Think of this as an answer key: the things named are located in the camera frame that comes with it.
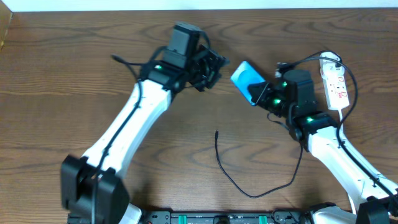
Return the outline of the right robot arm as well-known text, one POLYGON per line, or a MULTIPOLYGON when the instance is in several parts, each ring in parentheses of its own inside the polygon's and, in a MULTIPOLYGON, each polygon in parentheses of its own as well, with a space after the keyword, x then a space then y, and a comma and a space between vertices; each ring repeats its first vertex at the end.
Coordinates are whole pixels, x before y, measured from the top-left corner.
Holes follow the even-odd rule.
POLYGON ((273 84, 248 73, 252 104, 286 119, 290 136, 319 159, 351 197, 356 213, 333 203, 316 205, 301 223, 389 223, 397 216, 397 184, 381 175, 337 130, 338 123, 317 109, 314 84, 306 70, 290 70, 273 84))

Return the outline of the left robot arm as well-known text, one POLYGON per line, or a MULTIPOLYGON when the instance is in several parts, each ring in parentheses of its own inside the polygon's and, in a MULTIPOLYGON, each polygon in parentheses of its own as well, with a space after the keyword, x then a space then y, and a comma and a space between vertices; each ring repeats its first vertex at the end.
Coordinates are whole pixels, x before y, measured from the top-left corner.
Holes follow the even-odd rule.
POLYGON ((227 63, 207 34, 186 22, 175 24, 169 44, 157 48, 139 71, 125 62, 136 81, 128 101, 81 157, 62 162, 61 202, 68 223, 139 223, 143 212, 131 203, 123 182, 132 158, 175 96, 190 87, 212 88, 227 63))

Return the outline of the blue Galaxy smartphone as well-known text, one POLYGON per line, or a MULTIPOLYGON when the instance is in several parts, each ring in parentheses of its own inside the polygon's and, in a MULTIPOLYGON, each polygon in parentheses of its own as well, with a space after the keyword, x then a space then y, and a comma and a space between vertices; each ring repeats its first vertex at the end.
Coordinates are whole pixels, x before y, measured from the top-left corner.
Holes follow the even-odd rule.
POLYGON ((265 79, 249 64, 247 61, 243 61, 239 64, 238 68, 231 75, 230 80, 234 86, 241 92, 243 97, 252 105, 253 97, 249 93, 248 86, 252 84, 258 84, 265 82, 265 79))

